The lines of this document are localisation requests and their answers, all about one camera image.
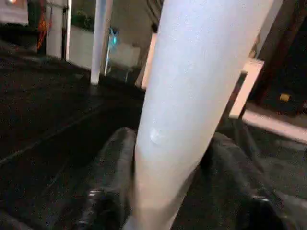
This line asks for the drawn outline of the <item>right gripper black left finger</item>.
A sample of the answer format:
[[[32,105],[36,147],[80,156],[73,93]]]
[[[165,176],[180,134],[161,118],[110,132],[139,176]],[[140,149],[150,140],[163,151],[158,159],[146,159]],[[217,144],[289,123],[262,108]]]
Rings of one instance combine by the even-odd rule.
[[[79,216],[81,230],[120,230],[130,212],[128,196],[134,165],[136,133],[114,132],[95,158]]]

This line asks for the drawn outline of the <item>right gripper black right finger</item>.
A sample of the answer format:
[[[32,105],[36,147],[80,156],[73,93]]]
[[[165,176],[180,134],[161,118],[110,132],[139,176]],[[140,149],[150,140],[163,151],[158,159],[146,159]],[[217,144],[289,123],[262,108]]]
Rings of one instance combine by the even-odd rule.
[[[296,230],[294,215],[231,139],[216,133],[182,205],[184,230]]]

